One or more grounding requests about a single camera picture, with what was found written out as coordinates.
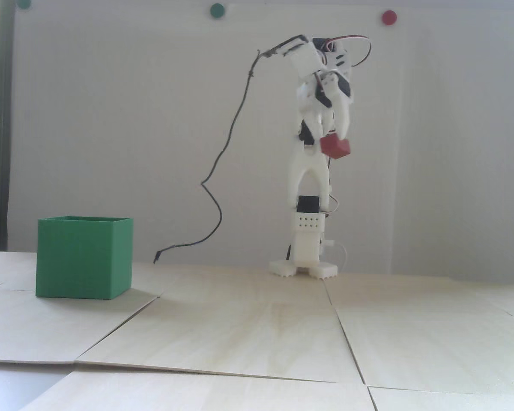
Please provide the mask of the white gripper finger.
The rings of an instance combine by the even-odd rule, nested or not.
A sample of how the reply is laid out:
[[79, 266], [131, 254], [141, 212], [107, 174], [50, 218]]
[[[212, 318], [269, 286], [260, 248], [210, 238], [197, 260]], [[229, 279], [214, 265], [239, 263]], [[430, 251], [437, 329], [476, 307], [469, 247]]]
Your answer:
[[299, 139], [305, 146], [313, 146], [316, 141], [335, 131], [333, 108], [300, 108], [299, 114]]
[[337, 98], [332, 101], [334, 131], [340, 140], [347, 139], [351, 103], [351, 98]]

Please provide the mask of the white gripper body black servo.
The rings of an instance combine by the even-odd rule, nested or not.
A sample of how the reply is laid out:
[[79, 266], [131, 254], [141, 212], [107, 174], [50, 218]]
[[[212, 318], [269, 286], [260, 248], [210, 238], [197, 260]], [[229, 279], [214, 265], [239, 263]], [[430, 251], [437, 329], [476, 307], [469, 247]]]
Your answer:
[[341, 70], [320, 70], [302, 79], [297, 89], [299, 111], [333, 109], [338, 102], [353, 103], [350, 74]]

